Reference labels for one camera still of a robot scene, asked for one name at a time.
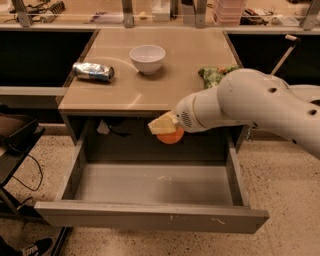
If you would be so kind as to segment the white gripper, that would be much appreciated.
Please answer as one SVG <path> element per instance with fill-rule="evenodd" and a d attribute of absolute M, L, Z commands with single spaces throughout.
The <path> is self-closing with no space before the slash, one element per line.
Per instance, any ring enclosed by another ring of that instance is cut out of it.
<path fill-rule="evenodd" d="M 179 125 L 188 133 L 203 132 L 208 127 L 202 124 L 208 116 L 208 95 L 206 93 L 193 93 L 178 102 L 175 115 L 167 112 L 148 124 L 153 135 L 174 133 Z"/>

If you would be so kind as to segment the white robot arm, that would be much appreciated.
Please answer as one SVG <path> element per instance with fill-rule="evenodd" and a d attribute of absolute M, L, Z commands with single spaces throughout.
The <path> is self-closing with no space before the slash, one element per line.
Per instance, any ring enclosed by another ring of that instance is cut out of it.
<path fill-rule="evenodd" d="M 189 133 L 248 125 L 276 134 L 320 158 L 320 87 L 289 85 L 253 69 L 237 69 L 220 83 L 183 98 L 149 123 L 152 134 Z"/>

